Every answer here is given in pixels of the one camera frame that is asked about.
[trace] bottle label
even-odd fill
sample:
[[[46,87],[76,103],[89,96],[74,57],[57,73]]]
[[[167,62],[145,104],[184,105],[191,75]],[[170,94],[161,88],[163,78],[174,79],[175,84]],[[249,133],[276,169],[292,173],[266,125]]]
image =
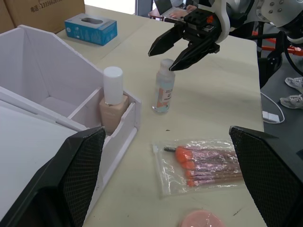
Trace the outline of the bottle label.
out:
[[[158,112],[168,111],[173,87],[174,87],[174,82],[160,83],[158,97],[157,97]]]

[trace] beige table surface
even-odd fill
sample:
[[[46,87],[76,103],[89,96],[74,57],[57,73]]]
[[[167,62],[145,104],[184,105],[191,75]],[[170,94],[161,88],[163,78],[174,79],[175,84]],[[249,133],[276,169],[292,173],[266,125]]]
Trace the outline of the beige table surface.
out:
[[[121,67],[125,88],[142,100],[142,121],[134,141],[85,227],[177,227],[194,209],[206,209],[227,227],[265,227],[245,186],[160,199],[151,143],[185,138],[228,138],[231,125],[263,130],[256,44],[228,37],[218,54],[176,72],[167,114],[152,111],[160,61],[176,59],[182,40],[167,53],[148,57],[154,39],[172,25],[150,20],[104,57],[97,66]]]
[[[93,16],[101,16],[117,21],[118,36],[107,43],[105,46],[91,44],[85,41],[69,38],[65,30],[59,32],[57,35],[63,39],[69,46],[81,53],[90,62],[96,64],[109,52],[115,49],[120,43],[127,39],[131,34],[137,31],[142,25],[147,23],[150,19],[145,17],[138,17],[126,13],[119,13],[107,9],[101,9],[94,6],[85,6],[86,13]]]

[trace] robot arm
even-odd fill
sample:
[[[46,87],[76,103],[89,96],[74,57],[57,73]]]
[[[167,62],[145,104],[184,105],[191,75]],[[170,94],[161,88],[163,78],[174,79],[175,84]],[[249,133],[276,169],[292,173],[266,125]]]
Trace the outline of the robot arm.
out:
[[[218,45],[230,31],[252,21],[270,22],[285,32],[288,40],[303,46],[303,0],[210,0],[199,8],[174,20],[175,26],[158,37],[149,56],[165,53],[181,38],[189,41],[169,70],[184,70],[209,53],[217,53]]]

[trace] white cable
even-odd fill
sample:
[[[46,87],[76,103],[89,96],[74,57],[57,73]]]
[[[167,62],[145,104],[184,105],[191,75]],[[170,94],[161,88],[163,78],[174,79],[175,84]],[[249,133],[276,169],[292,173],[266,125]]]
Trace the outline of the white cable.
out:
[[[268,123],[268,124],[281,124],[281,123],[283,123],[283,122],[285,121],[285,116],[284,116],[284,113],[283,113],[283,111],[281,110],[281,108],[278,106],[278,104],[275,103],[270,97],[268,97],[268,96],[265,95],[264,93],[261,92],[261,94],[262,94],[265,98],[268,98],[269,101],[271,101],[273,104],[275,104],[275,105],[278,107],[278,109],[280,110],[280,112],[281,112],[281,114],[282,114],[282,117],[283,117],[283,120],[280,121],[280,122],[267,122],[267,121],[265,121],[265,120],[263,120],[263,121],[266,122],[266,123]]]

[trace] sneaker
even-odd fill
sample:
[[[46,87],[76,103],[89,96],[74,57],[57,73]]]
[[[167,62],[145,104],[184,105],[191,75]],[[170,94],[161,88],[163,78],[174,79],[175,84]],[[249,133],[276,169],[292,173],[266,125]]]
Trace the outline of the sneaker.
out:
[[[292,87],[297,89],[298,91],[300,91],[301,93],[303,93],[303,77],[299,77],[299,78],[286,78],[285,79],[285,83]]]
[[[283,106],[290,109],[303,109],[302,95],[294,95],[289,96],[287,98],[280,98],[280,102]]]

